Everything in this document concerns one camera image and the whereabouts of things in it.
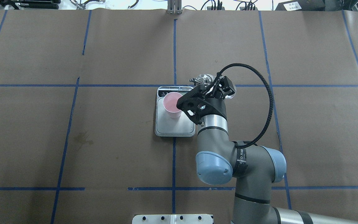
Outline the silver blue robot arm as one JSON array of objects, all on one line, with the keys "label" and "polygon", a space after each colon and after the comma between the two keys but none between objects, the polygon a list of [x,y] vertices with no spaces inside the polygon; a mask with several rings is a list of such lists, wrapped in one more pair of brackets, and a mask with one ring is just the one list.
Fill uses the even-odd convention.
[{"label": "silver blue robot arm", "polygon": [[236,179],[232,224],[357,224],[358,221],[277,208],[271,205],[272,184],[287,172],[284,155],[264,146],[230,141],[227,120],[204,115],[197,122],[198,178],[210,185]]}]

